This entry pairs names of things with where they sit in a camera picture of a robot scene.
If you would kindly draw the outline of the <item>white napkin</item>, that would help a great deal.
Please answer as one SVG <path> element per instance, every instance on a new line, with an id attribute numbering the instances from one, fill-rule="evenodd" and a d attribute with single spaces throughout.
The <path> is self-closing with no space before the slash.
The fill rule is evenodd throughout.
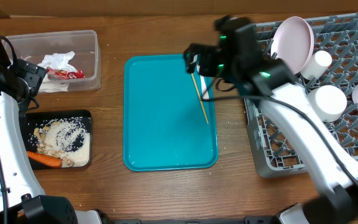
<path id="1" fill-rule="evenodd" d="M 69 64 L 69 61 L 75 56 L 74 51 L 65 54 L 54 53 L 52 55 L 45 55 L 44 59 L 38 66 L 43 68 L 52 68 L 56 70 L 64 70 L 66 72 L 77 72 L 77 69 Z M 54 93 L 61 91 L 68 91 L 69 84 L 51 83 L 51 79 L 46 75 L 42 81 L 39 92 Z"/>

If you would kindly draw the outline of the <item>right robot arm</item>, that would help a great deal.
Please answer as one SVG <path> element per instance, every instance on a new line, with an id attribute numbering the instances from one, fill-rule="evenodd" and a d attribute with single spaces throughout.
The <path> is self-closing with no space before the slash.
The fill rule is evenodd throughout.
<path id="1" fill-rule="evenodd" d="M 238 99 L 256 102 L 282 132 L 307 168 L 317 198 L 296 203 L 272 217 L 272 223 L 348 223 L 358 218 L 358 162 L 346 154 L 313 111 L 283 60 L 266 59 L 260 50 L 233 52 L 190 44 L 186 71 L 234 84 Z"/>

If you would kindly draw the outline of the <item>wooden skewer stick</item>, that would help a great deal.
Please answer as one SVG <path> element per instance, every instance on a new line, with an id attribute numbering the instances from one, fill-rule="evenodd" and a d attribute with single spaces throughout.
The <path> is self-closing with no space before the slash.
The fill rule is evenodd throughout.
<path id="1" fill-rule="evenodd" d="M 200 91 L 199 91 L 199 89 L 198 89 L 198 86 L 197 86 L 197 82 L 196 82 L 196 80 L 195 80 L 194 73 L 191 73 L 191 77 L 192 77 L 192 80 L 193 80 L 193 84 L 194 84 L 196 93 L 197 93 L 197 95 L 198 95 L 199 103 L 200 103 L 200 106 L 201 106 L 201 110 L 202 110 L 202 112 L 203 112 L 203 114 L 204 114 L 204 118 L 205 118 L 205 120 L 206 120 L 206 123 L 209 124 L 208 116 L 207 116 L 207 114 L 206 114 L 203 101 L 201 100 Z"/>

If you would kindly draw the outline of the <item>white plastic cup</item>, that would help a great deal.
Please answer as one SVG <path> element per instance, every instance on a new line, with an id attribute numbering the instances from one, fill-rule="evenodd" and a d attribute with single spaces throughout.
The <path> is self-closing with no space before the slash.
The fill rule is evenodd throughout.
<path id="1" fill-rule="evenodd" d="M 332 61 L 330 53 L 319 50 L 312 55 L 306 67 L 301 70 L 301 76 L 307 80 L 319 79 L 332 64 Z"/>

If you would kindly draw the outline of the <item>white bowl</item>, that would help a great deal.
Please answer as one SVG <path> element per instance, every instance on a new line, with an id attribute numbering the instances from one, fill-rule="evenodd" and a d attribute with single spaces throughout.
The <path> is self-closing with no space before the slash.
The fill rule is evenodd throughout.
<path id="1" fill-rule="evenodd" d="M 345 94 L 331 85 L 321 86 L 307 94 L 307 98 L 319 119 L 323 122 L 338 120 L 347 106 Z"/>

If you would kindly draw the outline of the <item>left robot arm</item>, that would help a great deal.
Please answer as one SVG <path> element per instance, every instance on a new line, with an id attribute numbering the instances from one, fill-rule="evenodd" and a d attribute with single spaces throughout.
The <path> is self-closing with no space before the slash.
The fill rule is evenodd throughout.
<path id="1" fill-rule="evenodd" d="M 97 210 L 75 210 L 65 197 L 48 196 L 31 168 L 20 118 L 35 100 L 46 69 L 8 55 L 0 35 L 0 224 L 97 223 Z"/>

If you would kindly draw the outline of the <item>orange carrot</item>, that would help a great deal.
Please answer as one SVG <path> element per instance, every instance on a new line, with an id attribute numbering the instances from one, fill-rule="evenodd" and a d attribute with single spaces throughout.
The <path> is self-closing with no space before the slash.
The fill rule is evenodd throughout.
<path id="1" fill-rule="evenodd" d="M 63 162 L 61 159 L 58 159 L 58 158 L 52 157 L 52 156 L 48 156 L 45 154 L 39 154 L 37 152 L 27 151 L 27 156 L 43 165 L 48 166 L 48 167 L 61 168 L 61 166 L 63 165 Z"/>

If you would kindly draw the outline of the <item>white round plate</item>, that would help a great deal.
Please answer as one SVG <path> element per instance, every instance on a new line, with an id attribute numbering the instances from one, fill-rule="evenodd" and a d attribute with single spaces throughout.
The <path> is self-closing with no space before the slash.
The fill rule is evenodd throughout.
<path id="1" fill-rule="evenodd" d="M 282 59 L 296 74 L 308 63 L 313 53 L 314 35 L 311 26 L 301 17 L 284 20 L 272 39 L 270 54 Z"/>

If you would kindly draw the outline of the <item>red snack wrapper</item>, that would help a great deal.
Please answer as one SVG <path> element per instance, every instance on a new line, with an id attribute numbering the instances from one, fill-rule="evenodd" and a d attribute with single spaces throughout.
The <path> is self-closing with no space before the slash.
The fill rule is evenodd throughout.
<path id="1" fill-rule="evenodd" d="M 47 76 L 49 80 L 71 80 L 85 78 L 81 70 L 77 72 L 68 72 L 65 70 L 52 69 L 47 67 Z"/>

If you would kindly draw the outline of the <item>white plastic fork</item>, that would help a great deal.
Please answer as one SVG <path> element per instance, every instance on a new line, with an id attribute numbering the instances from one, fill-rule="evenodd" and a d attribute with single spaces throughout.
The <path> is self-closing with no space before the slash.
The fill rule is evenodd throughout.
<path id="1" fill-rule="evenodd" d="M 202 97 L 203 97 L 204 100 L 208 100 L 209 99 L 208 87 L 206 85 L 205 77 L 200 74 L 200 65 L 199 65 L 199 62 L 198 62 L 198 56 L 197 55 L 194 56 L 193 61 L 196 63 L 196 70 L 197 70 L 198 75 L 200 76 L 201 90 L 203 92 Z"/>

